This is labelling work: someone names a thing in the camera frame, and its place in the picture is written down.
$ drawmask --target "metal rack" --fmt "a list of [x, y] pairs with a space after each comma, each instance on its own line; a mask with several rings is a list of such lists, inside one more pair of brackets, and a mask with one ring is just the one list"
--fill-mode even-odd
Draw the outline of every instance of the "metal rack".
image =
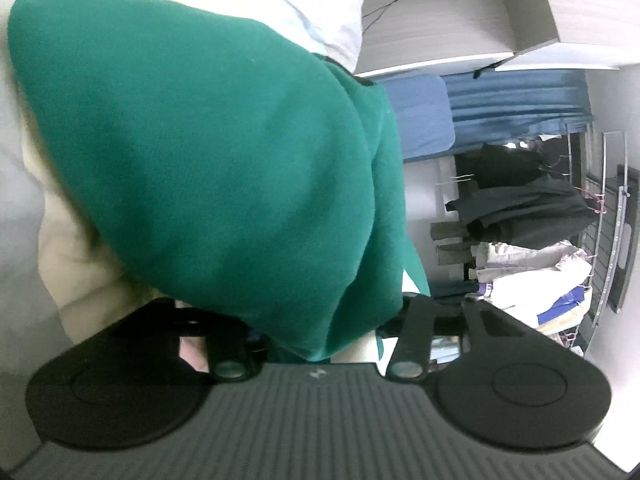
[[[617, 176], [607, 178], [608, 143], [613, 136], [622, 138], [624, 163], [621, 182]], [[588, 281], [588, 287], [593, 290], [593, 299], [589, 315], [585, 316], [580, 326], [580, 334], [588, 343], [599, 325], [603, 309], [609, 304], [622, 248], [622, 228], [630, 196], [626, 135], [622, 131], [596, 134], [593, 126], [590, 126], [584, 136], [582, 152], [582, 188], [602, 199], [597, 225], [588, 227], [580, 236], [581, 247], [594, 256], [593, 272]], [[594, 164], [598, 159], [601, 160], [601, 167]]]

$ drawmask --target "white wall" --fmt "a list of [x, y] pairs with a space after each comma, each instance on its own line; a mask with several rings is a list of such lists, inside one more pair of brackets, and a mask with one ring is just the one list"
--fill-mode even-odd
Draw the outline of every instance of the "white wall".
[[430, 285], [447, 284], [462, 279], [462, 265], [438, 266], [436, 243], [429, 234], [432, 222], [458, 219], [455, 211], [445, 211], [444, 205], [458, 198], [458, 186], [452, 177], [456, 167], [452, 156], [422, 160], [404, 165], [406, 220]]
[[[629, 164], [640, 168], [640, 66], [590, 71], [587, 82], [596, 130], [626, 130]], [[609, 165], [621, 161], [620, 150], [614, 150]], [[607, 375], [613, 389], [612, 407], [596, 447], [629, 471], [640, 462], [640, 256], [622, 310], [603, 311], [587, 357]]]

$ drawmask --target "clothes drying rack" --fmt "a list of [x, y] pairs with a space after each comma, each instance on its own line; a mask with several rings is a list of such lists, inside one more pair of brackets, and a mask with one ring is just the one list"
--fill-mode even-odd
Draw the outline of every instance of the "clothes drying rack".
[[[567, 135], [567, 139], [571, 157], [571, 135]], [[617, 147], [622, 147], [623, 163], [616, 165], [614, 176], [607, 176], [607, 172], [612, 173], [607, 164], [611, 164], [610, 144], [614, 139]], [[609, 307], [617, 312], [622, 306], [628, 278], [626, 274], [630, 270], [630, 252], [635, 252], [635, 245], [631, 248], [632, 240], [624, 235], [624, 231], [634, 232], [635, 221], [633, 226], [629, 226], [626, 221], [628, 201], [633, 190], [630, 187], [625, 132], [596, 133], [594, 126], [590, 124], [587, 132], [580, 135], [580, 144], [582, 188], [601, 199], [598, 222], [584, 229], [579, 241], [580, 247], [593, 257], [593, 270], [586, 283], [593, 291], [591, 306], [579, 327], [580, 335], [588, 344], [599, 326], [604, 309]], [[620, 156], [619, 150], [614, 155]]]

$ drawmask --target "white cloth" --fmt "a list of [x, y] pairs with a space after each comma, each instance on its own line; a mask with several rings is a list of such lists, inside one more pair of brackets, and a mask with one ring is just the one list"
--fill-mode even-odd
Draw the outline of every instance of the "white cloth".
[[561, 134], [540, 134], [538, 137], [540, 137], [541, 140], [562, 139]]
[[501, 276], [553, 267], [562, 256], [575, 253], [586, 256], [586, 253], [567, 241], [540, 250], [516, 247], [503, 242], [483, 242], [476, 249], [476, 276], [481, 283], [491, 283]]
[[587, 314], [591, 307], [592, 297], [593, 290], [588, 288], [584, 291], [584, 301], [580, 305], [573, 307], [569, 312], [562, 314], [562, 316], [540, 325], [537, 330], [545, 335], [549, 335], [580, 325], [585, 314]]
[[403, 292], [416, 292], [420, 294], [418, 286], [414, 283], [414, 280], [407, 274], [406, 270], [402, 271], [402, 291]]
[[532, 328], [538, 314], [549, 310], [566, 293], [580, 285], [591, 264], [578, 254], [566, 254], [553, 267], [526, 270], [496, 278], [485, 300]]

